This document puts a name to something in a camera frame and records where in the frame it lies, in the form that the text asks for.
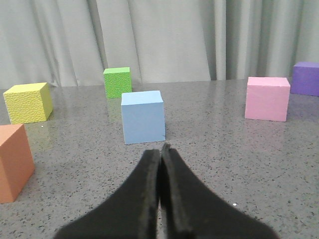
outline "gray countertop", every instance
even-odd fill
[[[291,94],[287,122],[251,120],[246,87],[228,80],[134,91],[161,91],[166,141],[217,195],[283,239],[319,238],[319,97]],[[50,90],[49,120],[25,125],[36,170],[16,202],[0,205],[1,239],[52,238],[109,197],[145,149],[163,145],[124,145],[121,99],[106,100],[104,86]],[[3,97],[0,124],[9,124]]]

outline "orange cube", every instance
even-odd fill
[[[0,125],[0,203],[14,202],[33,172],[24,125]]]

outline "blue cube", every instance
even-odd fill
[[[123,93],[121,108],[125,144],[165,140],[160,91]]]

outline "textured yellow block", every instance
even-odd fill
[[[46,121],[53,110],[47,83],[15,85],[3,97],[11,123]]]

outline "cube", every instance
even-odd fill
[[[24,125],[0,125],[0,203],[14,202],[33,172]]]
[[[291,93],[319,96],[319,63],[298,62],[294,65]]]
[[[3,96],[12,124],[46,121],[53,110],[47,83],[15,85]]]
[[[129,67],[105,69],[103,75],[107,98],[120,98],[122,93],[132,92]]]
[[[286,121],[290,84],[282,77],[249,77],[245,118]]]
[[[125,144],[165,140],[160,91],[123,93],[121,108]]]

